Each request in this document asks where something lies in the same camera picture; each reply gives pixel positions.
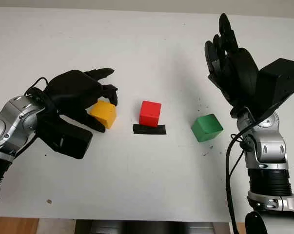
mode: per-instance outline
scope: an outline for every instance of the yellow cube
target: yellow cube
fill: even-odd
[[[117,111],[115,105],[99,100],[94,105],[90,115],[98,119],[106,128],[111,128],[117,117]]]

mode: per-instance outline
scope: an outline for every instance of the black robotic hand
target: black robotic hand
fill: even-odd
[[[108,98],[115,106],[118,104],[118,89],[113,85],[101,85],[98,82],[113,72],[111,68],[89,72],[72,70],[53,78],[44,93],[54,103],[60,115],[66,115],[103,133],[104,125],[87,114],[85,109],[97,103],[99,97]]]
[[[114,105],[118,104],[118,89],[98,82],[113,72],[111,68],[88,72],[72,70],[53,78],[43,91],[35,87],[28,89],[26,95],[37,97],[45,106],[37,114],[36,136],[57,152],[77,159],[83,158],[93,134],[69,124],[60,115],[105,132],[104,125],[87,114],[85,109],[97,103],[99,97],[108,98]]]
[[[248,112],[254,120],[269,117],[294,93],[294,61],[279,58],[260,71],[251,54],[239,48],[227,16],[219,18],[219,35],[205,43],[208,78],[233,106],[231,116]]]

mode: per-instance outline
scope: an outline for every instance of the wall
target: wall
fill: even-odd
[[[294,18],[294,0],[0,0],[0,6],[80,8]]]

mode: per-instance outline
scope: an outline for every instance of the red cube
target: red cube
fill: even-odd
[[[161,103],[143,101],[139,114],[139,124],[157,127],[160,112]]]

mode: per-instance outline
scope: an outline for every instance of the green cube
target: green cube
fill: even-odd
[[[214,114],[197,118],[191,129],[198,142],[213,139],[224,130]]]

